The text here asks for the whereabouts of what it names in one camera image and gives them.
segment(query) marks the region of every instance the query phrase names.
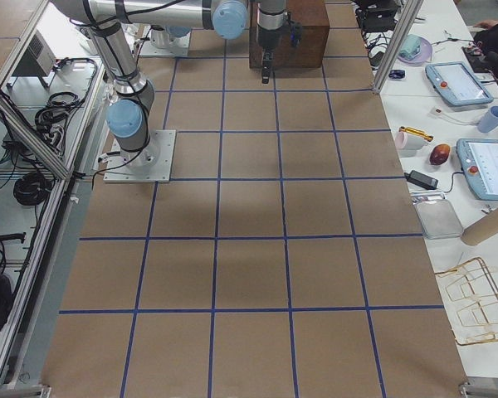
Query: container lid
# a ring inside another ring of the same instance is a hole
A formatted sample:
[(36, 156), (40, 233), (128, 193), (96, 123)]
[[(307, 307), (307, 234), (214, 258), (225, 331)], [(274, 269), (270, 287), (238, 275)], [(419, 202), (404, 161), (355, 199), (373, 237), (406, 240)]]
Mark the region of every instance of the container lid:
[(463, 226), (447, 199), (421, 201), (415, 204), (415, 210), (429, 239), (457, 238), (463, 233)]

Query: blue joint cap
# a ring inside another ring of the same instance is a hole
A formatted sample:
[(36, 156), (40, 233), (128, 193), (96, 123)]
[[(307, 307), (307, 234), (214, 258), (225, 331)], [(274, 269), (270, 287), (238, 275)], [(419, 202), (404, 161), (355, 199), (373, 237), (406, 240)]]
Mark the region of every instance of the blue joint cap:
[(190, 33), (190, 27), (165, 27), (166, 32), (173, 37), (181, 38)]
[(140, 105), (122, 99), (107, 109), (107, 124), (117, 138), (133, 137), (139, 131), (144, 114)]
[(237, 0), (223, 2), (212, 16), (217, 34), (224, 39), (236, 39), (246, 27), (247, 8)]

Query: yellow marker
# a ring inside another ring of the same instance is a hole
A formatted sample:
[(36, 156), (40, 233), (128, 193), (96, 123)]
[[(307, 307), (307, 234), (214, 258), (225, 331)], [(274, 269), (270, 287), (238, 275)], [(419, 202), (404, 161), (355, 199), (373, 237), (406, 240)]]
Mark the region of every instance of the yellow marker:
[(418, 129), (414, 129), (413, 127), (404, 127), (404, 126), (401, 126), (399, 130), (400, 131), (405, 131), (406, 133), (418, 135), (419, 137), (423, 137), (428, 142), (431, 142), (433, 140), (433, 136), (432, 135), (428, 135), (424, 131), (418, 130)]

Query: black adapter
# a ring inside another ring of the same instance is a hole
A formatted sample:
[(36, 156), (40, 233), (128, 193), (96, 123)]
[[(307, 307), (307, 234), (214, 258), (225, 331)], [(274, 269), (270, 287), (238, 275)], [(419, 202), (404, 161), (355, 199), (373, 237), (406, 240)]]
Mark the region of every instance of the black adapter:
[(426, 174), (422, 174), (421, 172), (412, 170), (410, 173), (405, 172), (404, 176), (406, 176), (406, 181), (417, 185), (418, 187), (428, 190), (437, 188), (438, 180), (431, 178)]

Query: blue cup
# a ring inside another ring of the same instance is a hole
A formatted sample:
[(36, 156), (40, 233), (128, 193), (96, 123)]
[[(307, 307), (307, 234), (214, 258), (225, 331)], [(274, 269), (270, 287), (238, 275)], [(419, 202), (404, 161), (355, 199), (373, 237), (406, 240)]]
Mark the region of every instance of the blue cup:
[(481, 133), (489, 133), (495, 127), (498, 127), (498, 105), (491, 106), (478, 123)]

